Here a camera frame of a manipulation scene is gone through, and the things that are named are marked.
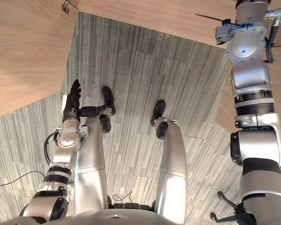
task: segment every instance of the robot forearm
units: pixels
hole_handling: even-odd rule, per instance
[[[270,47],[281,9],[267,11],[268,4],[268,0],[239,0],[235,24],[228,22],[216,30],[218,43],[229,41],[235,125],[242,129],[231,134],[230,143],[232,160],[243,166],[239,221],[245,222],[242,219],[249,215],[258,225],[281,224],[281,126],[266,65],[273,62]],[[267,17],[274,17],[269,39]],[[265,46],[268,60],[263,61]]]

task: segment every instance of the wood grain surface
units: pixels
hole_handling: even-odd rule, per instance
[[[0,116],[60,91],[77,9],[0,0]]]
[[[235,4],[231,0],[77,0],[79,11],[213,46],[215,28],[221,22],[196,14],[234,20]],[[281,0],[273,0],[269,9],[273,8],[281,8]]]

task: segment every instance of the silver robot leg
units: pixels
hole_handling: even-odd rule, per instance
[[[75,214],[108,208],[103,131],[99,116],[87,118],[85,126],[89,135],[81,141],[75,169]]]
[[[154,120],[154,124],[156,135],[163,139],[164,146],[155,212],[172,222],[183,224],[186,210],[187,163],[181,131],[176,121],[164,117]]]

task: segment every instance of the gray carpet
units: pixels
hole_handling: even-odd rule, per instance
[[[186,224],[214,224],[210,212],[232,214],[216,192],[237,201],[241,174],[230,160],[229,134],[214,123],[227,67],[223,49],[79,13],[61,93],[0,117],[0,184],[31,170],[45,173],[43,142],[61,125],[61,95],[78,78],[81,106],[102,104],[103,85],[116,99],[112,130],[104,135],[108,194],[125,196],[132,190],[136,203],[155,199],[163,145],[149,120],[162,98],[164,115],[178,120],[185,142]],[[0,187],[0,222],[18,215],[41,180],[32,173]]]

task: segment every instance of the wire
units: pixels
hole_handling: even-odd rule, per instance
[[[17,180],[21,179],[23,176],[26,176],[26,175],[29,174],[29,173],[39,173],[39,174],[41,174],[41,175],[43,176],[43,178],[45,178],[45,175],[44,175],[43,173],[39,172],[39,171],[30,171],[30,172],[28,172],[28,173],[22,175],[22,176],[19,177],[18,179],[15,179],[15,180],[12,181],[12,182],[9,182],[9,183],[6,183],[6,184],[1,184],[0,187],[1,187],[1,186],[8,185],[8,184],[12,184],[12,183],[16,182]]]
[[[48,165],[50,164],[51,160],[49,158],[49,155],[48,155],[48,148],[47,148],[47,145],[49,144],[49,139],[50,137],[54,136],[54,135],[57,135],[58,132],[53,132],[52,134],[49,134],[44,142],[44,156],[45,156],[45,159],[46,159],[46,162],[48,163]]]
[[[133,201],[131,200],[131,197],[130,197],[131,194],[132,194],[132,190],[131,190],[127,195],[125,195],[125,197],[123,197],[123,198],[121,198],[121,197],[118,196],[118,195],[113,195],[113,196],[112,196],[112,199],[113,199],[114,201],[116,201],[116,202],[121,202],[121,203],[123,203],[123,200],[129,196],[130,202],[133,203]]]

